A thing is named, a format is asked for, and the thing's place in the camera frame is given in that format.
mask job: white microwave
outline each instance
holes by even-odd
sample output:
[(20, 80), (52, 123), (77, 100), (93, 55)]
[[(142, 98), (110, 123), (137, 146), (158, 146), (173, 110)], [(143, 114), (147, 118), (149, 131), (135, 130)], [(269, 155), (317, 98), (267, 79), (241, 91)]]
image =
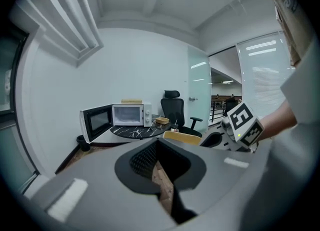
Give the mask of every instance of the white microwave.
[(112, 104), (80, 111), (80, 125), (87, 143), (91, 143), (112, 126), (152, 126), (152, 106)]
[(150, 103), (113, 104), (113, 125), (115, 126), (152, 126), (152, 107)]

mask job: person's arm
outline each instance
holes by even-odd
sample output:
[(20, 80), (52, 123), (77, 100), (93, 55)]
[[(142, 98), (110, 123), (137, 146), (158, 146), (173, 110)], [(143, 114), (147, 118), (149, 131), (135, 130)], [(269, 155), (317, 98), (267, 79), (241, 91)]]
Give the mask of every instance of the person's arm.
[(265, 130), (259, 137), (259, 141), (273, 137), (283, 130), (295, 126), (297, 120), (288, 101), (285, 100), (276, 111), (262, 118), (261, 123)]

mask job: black marble tabletop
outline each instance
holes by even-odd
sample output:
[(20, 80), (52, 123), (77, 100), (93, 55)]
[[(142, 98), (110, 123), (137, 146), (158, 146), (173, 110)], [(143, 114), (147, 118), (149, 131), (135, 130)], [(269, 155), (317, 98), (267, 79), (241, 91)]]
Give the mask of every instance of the black marble tabletop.
[(160, 115), (152, 115), (152, 126), (113, 126), (110, 131), (123, 138), (128, 139), (146, 139), (163, 134), (165, 131), (169, 130), (171, 127), (171, 122), (167, 124), (156, 123), (156, 118)]

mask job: chair armrest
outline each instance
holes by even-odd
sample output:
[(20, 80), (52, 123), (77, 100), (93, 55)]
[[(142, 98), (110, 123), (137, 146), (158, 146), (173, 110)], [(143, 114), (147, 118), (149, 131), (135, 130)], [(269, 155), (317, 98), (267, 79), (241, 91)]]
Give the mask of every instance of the chair armrest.
[(202, 121), (203, 121), (202, 119), (196, 118), (196, 117), (190, 117), (190, 119), (195, 120), (195, 121), (199, 121), (199, 122), (202, 122)]
[(192, 130), (194, 129), (197, 121), (199, 121), (199, 122), (202, 122), (202, 121), (203, 121), (202, 119), (196, 118), (196, 117), (190, 117), (190, 119), (193, 120), (192, 125), (191, 125), (191, 129), (192, 129)]

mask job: ceiling light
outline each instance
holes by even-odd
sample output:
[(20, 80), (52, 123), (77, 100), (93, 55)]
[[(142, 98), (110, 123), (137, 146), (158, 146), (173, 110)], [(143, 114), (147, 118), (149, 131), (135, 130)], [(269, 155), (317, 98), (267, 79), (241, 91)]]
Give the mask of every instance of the ceiling light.
[(202, 66), (202, 65), (205, 65), (205, 64), (206, 64), (206, 62), (201, 62), (201, 63), (199, 63), (199, 64), (196, 64), (196, 65), (191, 66), (191, 69), (196, 68), (196, 67), (199, 67), (199, 66)]
[(257, 44), (257, 45), (254, 45), (254, 46), (250, 46), (250, 47), (247, 47), (245, 49), (247, 51), (249, 51), (249, 50), (252, 50), (252, 49), (255, 49), (255, 48), (264, 47), (264, 46), (268, 46), (268, 45), (275, 45), (275, 44), (276, 44), (276, 40), (272, 40), (272, 41), (269, 41), (269, 42)]
[(275, 52), (276, 50), (277, 50), (276, 48), (272, 48), (272, 49), (266, 49), (266, 50), (256, 51), (256, 52), (249, 53), (249, 56), (258, 55), (258, 54), (262, 54), (262, 53)]

